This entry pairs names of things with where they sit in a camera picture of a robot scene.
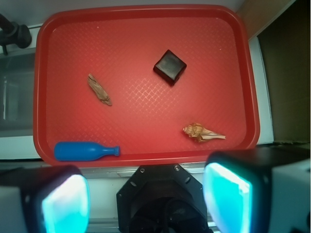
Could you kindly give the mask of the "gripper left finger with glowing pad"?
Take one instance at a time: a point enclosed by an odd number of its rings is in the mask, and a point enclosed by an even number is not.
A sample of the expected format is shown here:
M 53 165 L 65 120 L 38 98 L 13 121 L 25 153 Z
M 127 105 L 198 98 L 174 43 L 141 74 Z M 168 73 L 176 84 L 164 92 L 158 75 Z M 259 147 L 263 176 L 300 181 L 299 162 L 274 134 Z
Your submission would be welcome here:
M 2 169 L 2 233 L 84 233 L 89 224 L 87 179 L 75 166 Z

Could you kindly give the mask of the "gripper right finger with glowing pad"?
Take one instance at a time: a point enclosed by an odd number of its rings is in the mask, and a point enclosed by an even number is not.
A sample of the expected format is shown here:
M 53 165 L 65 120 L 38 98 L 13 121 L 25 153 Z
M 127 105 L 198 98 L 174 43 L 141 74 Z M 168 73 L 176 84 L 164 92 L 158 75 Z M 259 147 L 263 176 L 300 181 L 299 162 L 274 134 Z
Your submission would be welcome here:
M 311 230 L 311 152 L 258 147 L 213 152 L 203 196 L 222 233 L 308 233 Z

